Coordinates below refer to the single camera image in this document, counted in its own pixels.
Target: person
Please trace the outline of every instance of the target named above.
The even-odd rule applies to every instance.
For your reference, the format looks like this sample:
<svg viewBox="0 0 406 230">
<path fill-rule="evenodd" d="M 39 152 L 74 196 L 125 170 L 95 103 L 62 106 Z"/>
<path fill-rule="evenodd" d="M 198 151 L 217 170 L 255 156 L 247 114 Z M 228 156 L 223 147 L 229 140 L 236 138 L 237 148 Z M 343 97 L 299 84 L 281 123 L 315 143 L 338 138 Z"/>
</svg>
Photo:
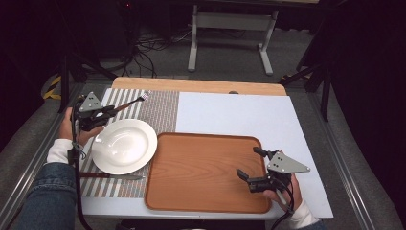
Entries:
<svg viewBox="0 0 406 230">
<path fill-rule="evenodd" d="M 289 227 L 292 229 L 301 229 L 301 230 L 323 230 L 326 229 L 324 223 L 313 216 L 310 209 L 308 208 L 305 200 L 302 198 L 301 189 L 299 187 L 299 182 L 296 178 L 296 175 L 292 173 L 291 177 L 291 185 L 289 185 L 289 190 L 292 191 L 293 188 L 293 199 L 294 199 L 294 207 L 293 210 L 295 211 L 292 217 L 290 217 Z M 280 207 L 286 212 L 287 207 L 278 197 L 278 195 L 271 190 L 263 191 L 263 195 L 276 201 Z M 287 203 L 290 202 L 290 196 L 287 191 L 282 193 L 283 198 Z"/>
<path fill-rule="evenodd" d="M 75 169 L 68 164 L 68 150 L 72 145 L 72 107 L 66 109 L 59 127 L 59 137 L 50 147 L 47 162 L 41 168 L 21 210 L 15 229 L 75 229 L 76 182 Z M 82 131 L 79 144 L 103 130 L 98 126 Z"/>
<path fill-rule="evenodd" d="M 75 170 L 68 164 L 68 150 L 73 147 L 71 113 L 72 108 L 67 108 L 59 128 L 59 137 L 50 147 L 47 162 L 28 192 L 15 229 L 75 229 L 77 205 Z M 77 141 L 81 146 L 85 146 L 91 137 L 102 131 L 102 126 L 95 127 L 89 132 L 82 131 Z M 302 199 L 299 182 L 294 174 L 292 184 L 289 186 L 290 189 L 293 187 L 295 199 L 295 213 L 289 220 L 290 227 L 302 230 L 326 229 L 323 222 L 311 214 L 305 200 Z M 275 192 L 267 190 L 263 195 L 277 201 L 286 210 L 286 206 Z M 286 201 L 290 201 L 287 192 L 284 192 L 283 196 Z"/>
</svg>

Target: wooden tray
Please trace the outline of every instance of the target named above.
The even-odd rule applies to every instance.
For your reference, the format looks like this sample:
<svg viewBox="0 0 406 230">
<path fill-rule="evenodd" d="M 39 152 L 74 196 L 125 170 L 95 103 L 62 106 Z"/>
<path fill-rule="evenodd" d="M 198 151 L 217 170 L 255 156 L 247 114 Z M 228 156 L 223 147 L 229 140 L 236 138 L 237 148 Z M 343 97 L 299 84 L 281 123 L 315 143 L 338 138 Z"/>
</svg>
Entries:
<svg viewBox="0 0 406 230">
<path fill-rule="evenodd" d="M 254 137 L 161 133 L 145 197 L 152 210 L 266 213 L 271 203 L 237 176 L 266 174 Z"/>
</svg>

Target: gray striped placemat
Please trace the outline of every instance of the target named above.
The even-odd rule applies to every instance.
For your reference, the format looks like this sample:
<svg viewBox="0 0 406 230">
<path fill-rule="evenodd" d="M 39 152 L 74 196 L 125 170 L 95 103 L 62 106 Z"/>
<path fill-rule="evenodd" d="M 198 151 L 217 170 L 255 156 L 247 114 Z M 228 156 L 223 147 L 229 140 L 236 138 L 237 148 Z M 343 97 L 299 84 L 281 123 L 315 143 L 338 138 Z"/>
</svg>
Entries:
<svg viewBox="0 0 406 230">
<path fill-rule="evenodd" d="M 140 89 L 109 89 L 104 102 L 107 105 L 119 106 L 135 100 L 145 90 Z M 176 128 L 176 113 L 179 102 L 179 92 L 152 91 L 148 99 L 142 103 L 135 103 L 111 118 L 108 124 L 121 119 L 138 119 L 148 123 L 158 135 L 161 132 L 174 132 Z M 85 159 L 80 162 L 82 172 L 102 173 L 93 162 L 92 152 L 89 150 Z M 94 197 L 144 197 L 149 163 L 131 174 L 143 175 L 146 179 L 121 180 L 103 178 L 83 178 L 80 180 L 82 196 Z"/>
</svg>

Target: plate rim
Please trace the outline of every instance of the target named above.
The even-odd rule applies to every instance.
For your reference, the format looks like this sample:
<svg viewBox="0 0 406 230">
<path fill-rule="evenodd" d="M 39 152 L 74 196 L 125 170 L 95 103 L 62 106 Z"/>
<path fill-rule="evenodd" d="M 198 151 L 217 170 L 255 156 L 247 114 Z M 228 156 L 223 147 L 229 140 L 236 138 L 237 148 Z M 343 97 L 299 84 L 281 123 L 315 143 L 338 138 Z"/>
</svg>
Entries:
<svg viewBox="0 0 406 230">
<path fill-rule="evenodd" d="M 141 159 L 137 160 L 134 164 L 131 164 L 129 166 L 114 166 L 114 165 L 108 164 L 108 162 L 101 160 L 100 159 L 101 155 L 98 154 L 97 147 L 100 144 L 99 144 L 99 142 L 96 142 L 95 140 L 99 137 L 99 135 L 102 134 L 102 132 L 101 132 L 99 135 L 97 135 L 94 138 L 94 142 L 93 142 L 92 148 L 90 150 L 92 152 L 93 162 L 95 163 L 96 167 L 105 173 L 127 174 L 127 173 L 133 173 L 133 172 L 141 169 L 143 166 L 145 166 L 150 161 L 150 159 L 152 159 L 153 155 L 156 152 L 157 146 L 158 146 L 158 137 L 157 137 L 157 134 L 156 134 L 155 130 L 153 129 L 153 127 L 150 124 L 148 124 L 147 122 L 139 120 L 139 119 L 121 119 L 119 121 L 109 124 L 108 126 L 105 127 L 105 129 L 114 128 L 114 126 L 118 126 L 120 123 L 127 123 L 127 124 L 130 123 L 134 127 L 141 126 L 140 129 L 143 130 L 147 136 L 148 147 L 147 147 L 147 150 L 146 150 L 146 153 L 144 154 L 144 156 L 141 157 Z"/>
</svg>

